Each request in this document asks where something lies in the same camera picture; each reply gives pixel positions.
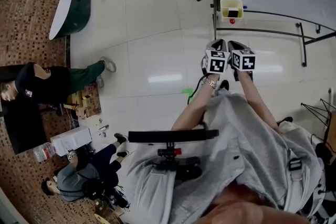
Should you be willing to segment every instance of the white sneaker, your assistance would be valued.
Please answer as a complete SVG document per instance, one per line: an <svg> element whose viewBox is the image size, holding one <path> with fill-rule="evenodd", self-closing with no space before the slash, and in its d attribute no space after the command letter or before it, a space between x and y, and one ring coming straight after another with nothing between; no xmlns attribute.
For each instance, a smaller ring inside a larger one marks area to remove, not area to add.
<svg viewBox="0 0 336 224"><path fill-rule="evenodd" d="M105 56L101 57L100 60L104 62L105 68L107 70L109 70L112 73L116 72L117 67L116 67L116 64L112 60L110 60L109 58Z"/></svg>
<svg viewBox="0 0 336 224"><path fill-rule="evenodd" d="M104 88L105 83L104 83L104 80L103 80L103 78L101 77L101 75L99 75L99 76L97 77L96 82L97 82L98 88L100 88L100 89L101 89L101 88Z"/></svg>

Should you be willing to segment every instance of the buckle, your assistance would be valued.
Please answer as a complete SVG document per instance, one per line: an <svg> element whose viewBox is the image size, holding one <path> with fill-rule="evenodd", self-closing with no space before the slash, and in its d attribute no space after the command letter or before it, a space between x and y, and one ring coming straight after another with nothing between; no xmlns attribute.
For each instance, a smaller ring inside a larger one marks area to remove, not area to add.
<svg viewBox="0 0 336 224"><path fill-rule="evenodd" d="M296 171L302 169L302 161L299 158L293 158L289 161L289 170Z"/></svg>

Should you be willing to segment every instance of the brown carpet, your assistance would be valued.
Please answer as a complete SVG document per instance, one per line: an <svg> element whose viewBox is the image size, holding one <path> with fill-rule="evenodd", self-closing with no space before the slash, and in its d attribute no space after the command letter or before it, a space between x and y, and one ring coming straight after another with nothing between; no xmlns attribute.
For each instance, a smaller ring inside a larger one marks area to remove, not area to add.
<svg viewBox="0 0 336 224"><path fill-rule="evenodd" d="M48 40L59 0L0 0L0 66L34 61L44 67L65 65L65 40ZM69 119L43 116L48 138L69 130ZM97 223L91 201L66 203L45 196L40 182L67 163L54 157L42 164L32 151L14 155L3 119L0 120L0 186L29 223Z"/></svg>

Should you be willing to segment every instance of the wristwatch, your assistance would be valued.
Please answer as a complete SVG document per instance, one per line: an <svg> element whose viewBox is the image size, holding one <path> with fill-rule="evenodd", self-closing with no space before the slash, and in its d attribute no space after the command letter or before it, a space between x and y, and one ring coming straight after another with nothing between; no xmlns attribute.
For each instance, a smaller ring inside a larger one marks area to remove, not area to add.
<svg viewBox="0 0 336 224"><path fill-rule="evenodd" d="M202 85L204 85L204 84L207 84L207 85L211 86L212 88L216 89L217 81L214 81L214 80L211 80L211 79L208 79L208 78L204 78L202 80Z"/></svg>

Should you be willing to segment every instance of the yellow container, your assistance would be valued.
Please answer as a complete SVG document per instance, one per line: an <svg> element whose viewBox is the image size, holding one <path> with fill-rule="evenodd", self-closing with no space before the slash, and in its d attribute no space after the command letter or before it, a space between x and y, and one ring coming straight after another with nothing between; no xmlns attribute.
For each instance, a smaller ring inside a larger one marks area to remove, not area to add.
<svg viewBox="0 0 336 224"><path fill-rule="evenodd" d="M238 17L228 17L229 8L238 8ZM232 21L230 22L231 19L234 19L235 23L238 23L244 18L243 3L241 0L220 0L220 11L222 14L222 22L225 23L232 23Z"/></svg>

